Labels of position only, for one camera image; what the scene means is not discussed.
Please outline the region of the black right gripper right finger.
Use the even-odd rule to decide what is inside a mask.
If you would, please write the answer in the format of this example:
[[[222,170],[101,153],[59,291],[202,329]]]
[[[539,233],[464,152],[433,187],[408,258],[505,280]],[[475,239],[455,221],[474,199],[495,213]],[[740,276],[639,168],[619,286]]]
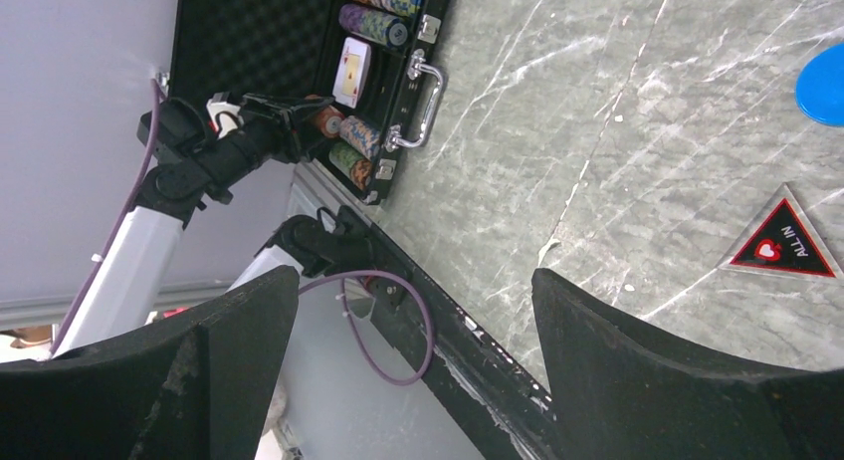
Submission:
[[[641,321],[548,269],[534,318],[567,459],[839,459],[843,372],[745,359]]]

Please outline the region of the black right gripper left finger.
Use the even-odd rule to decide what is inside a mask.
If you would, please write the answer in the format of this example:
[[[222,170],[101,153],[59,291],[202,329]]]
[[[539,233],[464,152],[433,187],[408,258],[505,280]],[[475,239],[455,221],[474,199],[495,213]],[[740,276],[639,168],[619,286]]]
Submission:
[[[289,266],[168,319],[1,367],[5,459],[252,459],[299,306]]]

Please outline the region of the green black chip stack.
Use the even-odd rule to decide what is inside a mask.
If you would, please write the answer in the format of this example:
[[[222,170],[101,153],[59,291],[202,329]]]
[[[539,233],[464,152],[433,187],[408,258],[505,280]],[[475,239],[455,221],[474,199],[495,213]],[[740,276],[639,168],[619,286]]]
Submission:
[[[329,162],[348,177],[353,170],[366,158],[354,147],[344,141],[337,141],[328,152]]]

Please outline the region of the brown red chip stack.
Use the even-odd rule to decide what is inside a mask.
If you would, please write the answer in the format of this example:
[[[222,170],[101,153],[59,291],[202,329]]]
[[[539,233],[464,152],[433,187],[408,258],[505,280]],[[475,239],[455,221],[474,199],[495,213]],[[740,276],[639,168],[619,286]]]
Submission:
[[[339,136],[340,127],[345,119],[344,114],[334,106],[327,106],[316,114],[311,123],[327,138]]]

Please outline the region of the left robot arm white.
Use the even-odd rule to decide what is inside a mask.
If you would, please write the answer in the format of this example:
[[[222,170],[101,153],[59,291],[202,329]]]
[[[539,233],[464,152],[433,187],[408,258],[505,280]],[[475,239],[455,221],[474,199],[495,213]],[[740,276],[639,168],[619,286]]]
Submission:
[[[265,162],[308,160],[312,128],[334,102],[230,92],[213,95],[200,112],[182,99],[155,106],[141,122],[148,140],[145,166],[119,225],[97,262],[85,294],[72,306],[52,346],[59,356],[143,326],[163,276],[203,199],[228,204],[231,188]]]

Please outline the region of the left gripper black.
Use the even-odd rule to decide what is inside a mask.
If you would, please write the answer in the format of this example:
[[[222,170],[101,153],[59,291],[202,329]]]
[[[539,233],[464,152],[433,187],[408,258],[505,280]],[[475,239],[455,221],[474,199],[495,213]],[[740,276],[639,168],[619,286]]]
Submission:
[[[317,157],[327,137],[311,119],[334,102],[331,96],[301,98],[255,93],[217,93],[210,99],[241,107],[241,127],[219,139],[232,140],[236,135],[243,135],[255,142],[266,156],[289,164],[311,162]]]

